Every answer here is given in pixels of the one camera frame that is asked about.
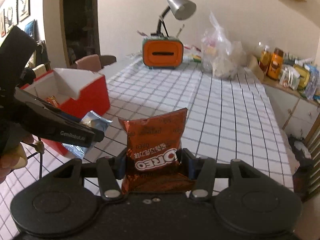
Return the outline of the person left hand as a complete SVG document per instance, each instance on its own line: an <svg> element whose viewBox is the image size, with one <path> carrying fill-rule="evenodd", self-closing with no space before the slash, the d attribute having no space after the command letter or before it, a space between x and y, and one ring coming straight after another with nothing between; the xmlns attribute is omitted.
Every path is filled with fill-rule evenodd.
<svg viewBox="0 0 320 240"><path fill-rule="evenodd" d="M10 171L14 168L15 165L19 162L20 153L23 151L22 144L19 143L13 149L9 150L7 153L4 153L1 156L1 181L2 184Z"/></svg>

